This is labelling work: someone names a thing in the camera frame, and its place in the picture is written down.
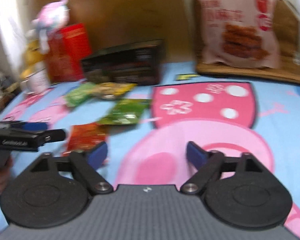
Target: white polka dot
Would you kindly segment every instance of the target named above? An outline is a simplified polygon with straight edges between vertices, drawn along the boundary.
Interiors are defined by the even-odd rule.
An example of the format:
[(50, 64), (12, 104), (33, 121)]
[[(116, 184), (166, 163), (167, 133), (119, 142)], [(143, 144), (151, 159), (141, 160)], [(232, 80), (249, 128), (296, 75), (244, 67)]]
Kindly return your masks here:
[(165, 89), (162, 89), (160, 91), (160, 94), (162, 94), (162, 95), (174, 95), (178, 92), (179, 92), (179, 90), (176, 89), (176, 88), (165, 88)]
[(196, 94), (193, 99), (197, 102), (201, 102), (201, 103), (208, 103), (211, 102), (213, 100), (213, 96), (210, 94)]
[(232, 108), (223, 108), (221, 109), (221, 115), (225, 118), (236, 119), (239, 113)]
[(226, 92), (235, 97), (246, 97), (249, 94), (248, 90), (240, 86), (227, 86)]

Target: green snack bag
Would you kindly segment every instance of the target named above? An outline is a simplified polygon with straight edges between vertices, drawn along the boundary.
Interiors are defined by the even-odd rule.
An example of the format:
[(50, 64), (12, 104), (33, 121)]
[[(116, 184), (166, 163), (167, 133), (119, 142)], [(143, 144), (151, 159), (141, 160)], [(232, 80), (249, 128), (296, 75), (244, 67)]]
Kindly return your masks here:
[(82, 104), (84, 101), (92, 97), (91, 90), (96, 85), (90, 82), (84, 83), (74, 90), (71, 90), (68, 94), (64, 95), (66, 105), (69, 107), (76, 107)]
[(148, 108), (150, 99), (122, 99), (110, 112), (102, 117), (99, 124), (136, 124), (145, 108)]

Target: red snack bag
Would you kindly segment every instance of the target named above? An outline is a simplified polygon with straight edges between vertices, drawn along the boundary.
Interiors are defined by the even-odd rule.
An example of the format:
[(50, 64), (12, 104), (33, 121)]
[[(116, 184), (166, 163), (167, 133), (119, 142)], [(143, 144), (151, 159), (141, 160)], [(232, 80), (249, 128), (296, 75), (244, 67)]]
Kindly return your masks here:
[(70, 138), (66, 153), (74, 150), (88, 151), (98, 143), (106, 141), (107, 129), (96, 122), (83, 125), (73, 125), (71, 128)]

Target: food image on package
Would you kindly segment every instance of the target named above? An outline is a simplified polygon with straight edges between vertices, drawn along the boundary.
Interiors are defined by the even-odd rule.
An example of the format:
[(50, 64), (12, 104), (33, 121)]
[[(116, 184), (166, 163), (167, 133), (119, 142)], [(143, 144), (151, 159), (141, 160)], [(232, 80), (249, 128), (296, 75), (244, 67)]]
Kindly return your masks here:
[(223, 51), (242, 58), (263, 59), (269, 53), (261, 48), (262, 38), (257, 35), (255, 27), (242, 27), (226, 23), (222, 33)]

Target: plastic food package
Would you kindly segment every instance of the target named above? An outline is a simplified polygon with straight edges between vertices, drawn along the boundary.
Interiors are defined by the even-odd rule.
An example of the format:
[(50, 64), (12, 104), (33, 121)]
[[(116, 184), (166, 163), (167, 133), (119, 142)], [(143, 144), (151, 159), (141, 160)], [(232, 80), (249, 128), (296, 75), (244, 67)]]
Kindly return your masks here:
[(143, 110), (148, 108), (150, 101), (149, 99), (122, 99), (98, 123), (112, 125), (136, 124), (139, 122)]
[(87, 82), (74, 90), (71, 90), (69, 93), (64, 95), (66, 100), (66, 105), (69, 107), (76, 107), (82, 104), (84, 101), (91, 98), (91, 90), (95, 87), (95, 84)]
[(279, 67), (279, 45), (272, 29), (276, 0), (199, 1), (204, 63)]
[(96, 85), (91, 93), (101, 99), (115, 100), (132, 90), (137, 84), (101, 83)]
[(74, 150), (88, 151), (98, 143), (106, 141), (107, 128), (96, 122), (73, 125), (67, 146), (67, 152)]

